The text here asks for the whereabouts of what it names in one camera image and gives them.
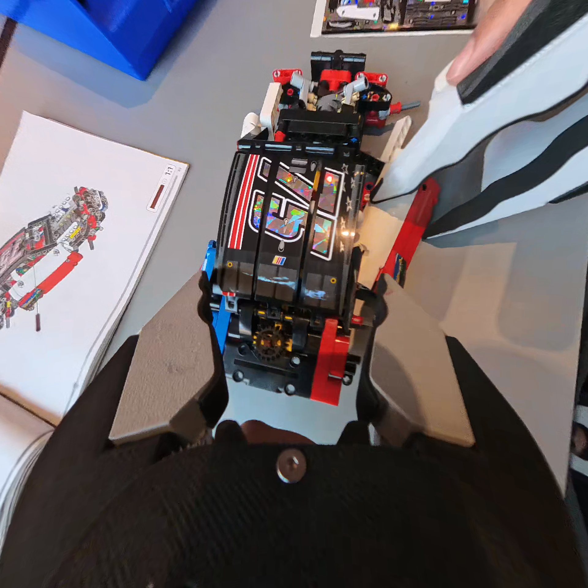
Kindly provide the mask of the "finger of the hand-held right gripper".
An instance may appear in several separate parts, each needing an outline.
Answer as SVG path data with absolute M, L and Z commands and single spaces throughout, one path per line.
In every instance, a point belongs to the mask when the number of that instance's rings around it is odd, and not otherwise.
M 411 194 L 431 175 L 466 158 L 484 139 L 558 107 L 587 84 L 587 21 L 525 63 L 472 104 L 463 105 L 457 87 L 435 90 L 429 116 L 390 165 L 374 205 Z
M 444 186 L 453 202 L 438 207 L 424 239 L 433 239 L 540 208 L 587 189 L 587 110 L 563 109 L 515 123 L 483 151 L 480 185 Z

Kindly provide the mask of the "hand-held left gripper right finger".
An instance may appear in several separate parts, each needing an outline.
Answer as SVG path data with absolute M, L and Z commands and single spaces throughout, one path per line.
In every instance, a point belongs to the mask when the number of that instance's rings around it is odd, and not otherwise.
M 372 339 L 364 356 L 365 391 L 375 394 L 378 441 L 401 446 L 413 434 L 458 446 L 475 437 L 445 332 L 389 275 L 377 284 Z

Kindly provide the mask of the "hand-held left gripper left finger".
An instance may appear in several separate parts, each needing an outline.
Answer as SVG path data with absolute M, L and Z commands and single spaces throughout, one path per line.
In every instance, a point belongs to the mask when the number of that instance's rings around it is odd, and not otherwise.
M 111 442 L 173 434 L 198 443 L 219 422 L 229 393 L 210 294 L 207 274 L 197 271 L 142 328 Z

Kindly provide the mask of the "red white brick side panel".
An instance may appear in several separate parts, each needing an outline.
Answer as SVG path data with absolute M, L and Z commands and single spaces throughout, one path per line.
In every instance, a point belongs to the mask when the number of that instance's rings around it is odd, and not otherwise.
M 408 266 L 439 199 L 439 183 L 428 178 L 415 192 L 387 201 L 390 208 L 386 210 L 370 204 L 376 187 L 383 185 L 383 173 L 401 152 L 411 124 L 411 117 L 404 116 L 382 128 L 391 134 L 380 158 L 364 176 L 363 212 L 355 246 L 362 252 L 357 282 L 365 288 L 373 288 L 381 274 L 404 285 Z

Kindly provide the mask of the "instruction booklet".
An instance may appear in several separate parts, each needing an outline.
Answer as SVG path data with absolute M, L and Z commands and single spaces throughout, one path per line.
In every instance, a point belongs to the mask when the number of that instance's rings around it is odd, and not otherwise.
M 1 172 L 1 543 L 102 361 L 188 165 L 23 112 Z

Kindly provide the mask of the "toy brick car model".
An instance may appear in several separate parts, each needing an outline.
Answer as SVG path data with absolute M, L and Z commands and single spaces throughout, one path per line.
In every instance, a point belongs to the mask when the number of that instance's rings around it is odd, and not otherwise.
M 352 383 L 356 230 L 386 163 L 362 140 L 405 109 L 387 80 L 363 52 L 313 51 L 310 77 L 276 68 L 244 119 L 202 266 L 227 379 L 332 406 Z

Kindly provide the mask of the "grey desk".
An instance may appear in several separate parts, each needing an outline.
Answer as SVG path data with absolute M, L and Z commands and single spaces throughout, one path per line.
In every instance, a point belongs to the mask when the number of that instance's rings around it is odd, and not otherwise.
M 314 1 L 202 1 L 147 81 L 18 26 L 1 68 L 1 162 L 22 111 L 190 164 L 190 171 L 104 364 L 188 280 L 217 231 L 242 121 L 271 71 L 308 69 L 312 50 L 365 52 L 393 96 L 420 100 L 468 33 L 310 37 Z M 587 196 L 419 246 L 405 290 L 460 340 L 533 434 L 560 487 L 569 435 L 587 265 Z

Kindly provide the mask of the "person's right hand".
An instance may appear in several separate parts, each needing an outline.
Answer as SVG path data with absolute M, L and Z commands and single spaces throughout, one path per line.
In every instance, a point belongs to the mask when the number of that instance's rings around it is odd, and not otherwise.
M 488 60 L 507 39 L 531 4 L 534 1 L 493 1 L 467 44 L 447 70 L 447 83 L 457 86 Z

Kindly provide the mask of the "sticker sheet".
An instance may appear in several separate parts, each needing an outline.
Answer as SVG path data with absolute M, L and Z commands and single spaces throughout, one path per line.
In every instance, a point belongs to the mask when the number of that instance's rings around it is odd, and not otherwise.
M 317 1 L 311 38 L 467 33 L 491 1 Z

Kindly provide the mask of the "blue plastic bin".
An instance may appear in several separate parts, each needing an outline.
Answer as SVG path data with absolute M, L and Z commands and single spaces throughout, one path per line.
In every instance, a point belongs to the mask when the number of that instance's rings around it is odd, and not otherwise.
M 1 1 L 1 14 L 144 81 L 197 1 Z

